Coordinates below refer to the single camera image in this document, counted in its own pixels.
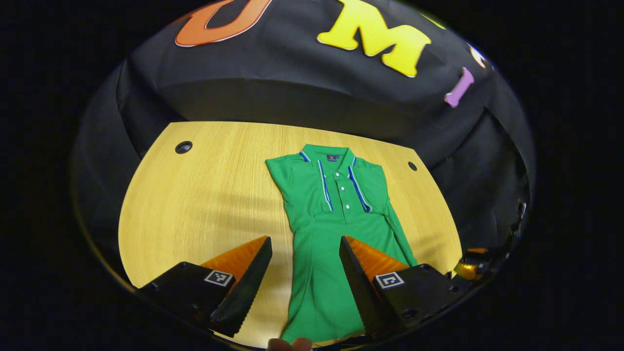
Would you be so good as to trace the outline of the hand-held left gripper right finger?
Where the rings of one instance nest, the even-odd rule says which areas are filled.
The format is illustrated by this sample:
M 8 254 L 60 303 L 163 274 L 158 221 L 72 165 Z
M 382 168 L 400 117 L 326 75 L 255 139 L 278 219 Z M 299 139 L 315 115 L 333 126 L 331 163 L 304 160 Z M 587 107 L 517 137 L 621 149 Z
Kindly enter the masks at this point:
M 416 329 L 466 294 L 458 278 L 429 264 L 408 266 L 349 235 L 339 256 L 366 335 L 373 340 Z

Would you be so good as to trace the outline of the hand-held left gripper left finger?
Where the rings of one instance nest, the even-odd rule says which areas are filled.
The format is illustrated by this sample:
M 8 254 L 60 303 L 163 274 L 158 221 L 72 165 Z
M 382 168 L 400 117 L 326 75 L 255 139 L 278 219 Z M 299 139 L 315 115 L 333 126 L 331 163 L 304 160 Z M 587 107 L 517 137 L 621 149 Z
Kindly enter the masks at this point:
M 271 238 L 262 236 L 200 265 L 181 261 L 136 292 L 185 324 L 233 337 L 251 309 L 272 254 Z

